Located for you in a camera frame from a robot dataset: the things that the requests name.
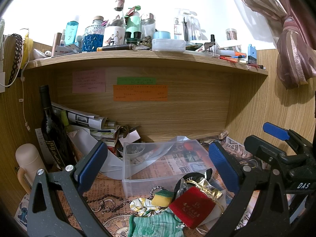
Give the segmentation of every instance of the green sticky note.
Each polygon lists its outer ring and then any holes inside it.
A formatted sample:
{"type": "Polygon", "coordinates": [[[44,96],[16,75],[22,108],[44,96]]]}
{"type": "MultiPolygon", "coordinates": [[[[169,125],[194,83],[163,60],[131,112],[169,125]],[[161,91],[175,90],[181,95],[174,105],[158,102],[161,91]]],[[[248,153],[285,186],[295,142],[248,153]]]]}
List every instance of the green sticky note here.
{"type": "Polygon", "coordinates": [[[118,77],[118,85],[155,85],[154,77],[118,77]]]}

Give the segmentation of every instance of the wooden shelf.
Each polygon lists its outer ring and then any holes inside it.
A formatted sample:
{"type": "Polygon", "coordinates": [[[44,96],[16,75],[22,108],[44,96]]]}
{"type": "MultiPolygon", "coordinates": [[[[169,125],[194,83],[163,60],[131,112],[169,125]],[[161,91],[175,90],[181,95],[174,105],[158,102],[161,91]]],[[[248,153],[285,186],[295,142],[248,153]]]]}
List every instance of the wooden shelf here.
{"type": "Polygon", "coordinates": [[[154,51],[103,51],[79,53],[30,61],[26,69],[64,69],[65,67],[87,69],[113,66],[167,67],[268,75],[266,70],[256,69],[254,67],[248,69],[244,63],[232,63],[212,58],[205,53],[191,51],[186,51],[185,53],[154,51]]]}

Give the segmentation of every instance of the blue bottle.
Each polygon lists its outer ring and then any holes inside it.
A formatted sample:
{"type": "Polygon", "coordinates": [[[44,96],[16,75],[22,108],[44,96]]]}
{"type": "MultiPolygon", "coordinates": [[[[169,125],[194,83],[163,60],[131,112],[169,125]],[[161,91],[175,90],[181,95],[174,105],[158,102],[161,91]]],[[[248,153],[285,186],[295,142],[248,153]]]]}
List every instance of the blue bottle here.
{"type": "Polygon", "coordinates": [[[75,19],[69,21],[66,26],[65,31],[65,43],[66,45],[72,44],[75,42],[77,30],[79,25],[79,15],[76,15],[75,19]]]}
{"type": "Polygon", "coordinates": [[[95,16],[92,25],[86,28],[82,45],[83,52],[96,52],[98,47],[102,47],[105,30],[102,22],[102,16],[95,16]]]}

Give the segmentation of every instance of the transparent plastic box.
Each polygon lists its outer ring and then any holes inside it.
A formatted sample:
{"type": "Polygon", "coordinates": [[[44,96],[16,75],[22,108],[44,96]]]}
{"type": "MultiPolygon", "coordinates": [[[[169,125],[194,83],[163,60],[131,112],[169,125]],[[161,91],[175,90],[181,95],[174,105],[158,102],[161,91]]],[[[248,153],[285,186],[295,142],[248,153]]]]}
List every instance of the transparent plastic box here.
{"type": "Polygon", "coordinates": [[[153,51],[185,52],[185,41],[177,39],[153,39],[153,51]]]}
{"type": "Polygon", "coordinates": [[[214,164],[197,140],[124,143],[122,182],[126,197],[149,196],[155,186],[173,191],[187,173],[204,173],[209,168],[214,174],[214,164]]]}

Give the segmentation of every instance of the blue liquid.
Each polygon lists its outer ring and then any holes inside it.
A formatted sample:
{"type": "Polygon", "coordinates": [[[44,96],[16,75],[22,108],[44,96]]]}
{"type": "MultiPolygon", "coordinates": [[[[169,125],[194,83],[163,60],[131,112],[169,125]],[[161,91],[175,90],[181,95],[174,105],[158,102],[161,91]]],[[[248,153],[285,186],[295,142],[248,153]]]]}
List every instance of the blue liquid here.
{"type": "Polygon", "coordinates": [[[84,36],[82,51],[96,52],[98,47],[102,47],[104,35],[89,34],[84,36]]]}
{"type": "Polygon", "coordinates": [[[78,25],[79,23],[77,21],[69,21],[67,23],[66,30],[65,30],[66,45],[69,45],[75,42],[78,25]]]}

